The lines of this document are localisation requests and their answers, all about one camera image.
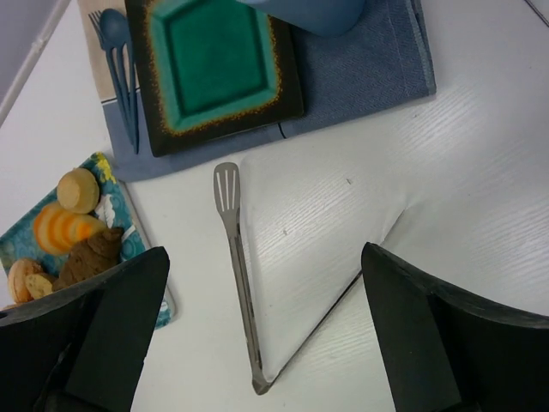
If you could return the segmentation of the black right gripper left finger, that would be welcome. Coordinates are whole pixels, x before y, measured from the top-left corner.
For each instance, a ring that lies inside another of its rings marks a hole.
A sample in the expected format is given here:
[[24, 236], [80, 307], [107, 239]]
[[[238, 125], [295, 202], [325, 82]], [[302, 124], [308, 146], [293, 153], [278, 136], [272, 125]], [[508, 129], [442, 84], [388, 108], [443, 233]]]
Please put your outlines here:
[[3, 411], [128, 411], [164, 298], [154, 247], [1, 313]]

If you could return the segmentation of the metal serving tongs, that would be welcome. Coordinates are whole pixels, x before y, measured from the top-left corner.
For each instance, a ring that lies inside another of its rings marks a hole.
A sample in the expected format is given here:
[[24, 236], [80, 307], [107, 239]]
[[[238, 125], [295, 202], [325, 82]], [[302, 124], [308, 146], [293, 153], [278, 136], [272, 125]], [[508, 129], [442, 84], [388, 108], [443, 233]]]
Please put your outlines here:
[[233, 162], [223, 162], [214, 168], [214, 201], [215, 206], [226, 230], [229, 252], [232, 260], [232, 270], [235, 278], [241, 318], [244, 327], [244, 338], [248, 352], [251, 384], [254, 392], [262, 396], [272, 388], [279, 377], [293, 364], [300, 352], [313, 339], [331, 314], [354, 288], [361, 273], [355, 275], [343, 289], [335, 303], [325, 312], [314, 329], [301, 342], [296, 351], [284, 364], [281, 370], [271, 380], [263, 372], [261, 347], [256, 327], [256, 317], [250, 290], [250, 281], [244, 256], [244, 245], [240, 225], [241, 185], [238, 165]]

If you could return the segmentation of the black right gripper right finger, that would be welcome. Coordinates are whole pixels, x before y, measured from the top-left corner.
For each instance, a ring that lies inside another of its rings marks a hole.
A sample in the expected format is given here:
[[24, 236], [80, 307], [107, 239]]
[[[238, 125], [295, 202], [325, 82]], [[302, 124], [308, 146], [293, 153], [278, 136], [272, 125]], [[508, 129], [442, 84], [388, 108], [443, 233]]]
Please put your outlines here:
[[395, 409], [546, 411], [548, 318], [368, 243], [362, 274]]

